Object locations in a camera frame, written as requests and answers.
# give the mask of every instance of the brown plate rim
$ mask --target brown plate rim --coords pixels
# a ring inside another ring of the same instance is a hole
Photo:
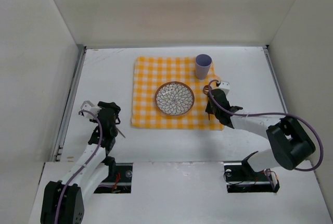
[[[162,84],[161,86],[159,86],[159,88],[156,90],[156,92],[155,92],[155,96],[154,96],[155,106],[156,106],[156,107],[157,107],[157,108],[158,108],[163,114],[166,114],[167,116],[175,116],[175,115],[170,115],[170,114],[167,114],[167,113],[163,112],[163,111],[159,108],[159,106],[157,106],[157,94],[158,94],[158,92],[159,92],[164,86],[167,86],[168,84],[171,84],[171,83],[177,83],[177,84],[183,85],[184,87],[187,87],[187,89],[191,92],[191,95],[192,95],[192,97],[193,97],[193,103],[192,103],[192,105],[190,106],[190,108],[188,109],[188,111],[185,112],[185,113],[183,113],[183,114],[181,114],[181,115],[176,115],[176,116],[183,116],[183,115],[187,114],[187,113],[192,109],[192,107],[194,106],[194,101],[195,101],[195,97],[194,97],[194,93],[193,93],[192,89],[191,89],[187,84],[185,84],[185,83],[183,83],[183,82],[172,81],[172,82],[166,82],[166,83]]]

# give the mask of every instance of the floral plate pattern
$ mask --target floral plate pattern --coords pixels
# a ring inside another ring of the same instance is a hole
[[[182,82],[168,82],[155,93],[155,104],[165,114],[180,116],[187,113],[194,104],[194,94]]]

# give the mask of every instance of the placemat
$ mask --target placemat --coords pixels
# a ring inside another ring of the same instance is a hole
[[[202,89],[209,81],[219,79],[214,66],[205,80],[195,77],[195,57],[138,57],[134,70],[132,126],[156,129],[222,130],[223,125],[204,111],[208,102]],[[164,83],[179,81],[193,91],[195,102],[183,116],[168,116],[154,102],[156,90]]]

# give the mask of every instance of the purple cup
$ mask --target purple cup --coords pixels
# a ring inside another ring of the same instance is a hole
[[[210,66],[212,65],[212,58],[206,54],[200,54],[196,57],[196,77],[199,80],[206,78]]]

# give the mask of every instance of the table surface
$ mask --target table surface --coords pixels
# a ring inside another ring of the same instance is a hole
[[[40,223],[46,184],[72,165],[46,164],[29,224]],[[132,193],[94,194],[82,224],[331,223],[313,172],[274,170],[281,184],[277,194],[227,193],[221,162],[134,163]]]
[[[133,74],[138,56],[185,57],[208,54],[215,74],[230,82],[231,105],[250,112],[283,111],[261,47],[164,47],[87,50],[69,122],[61,161],[77,160],[94,124],[78,116],[90,100],[116,102],[121,107],[121,135],[110,155],[119,163],[134,161],[222,161],[243,159],[269,143],[247,131],[161,130],[131,127]]]

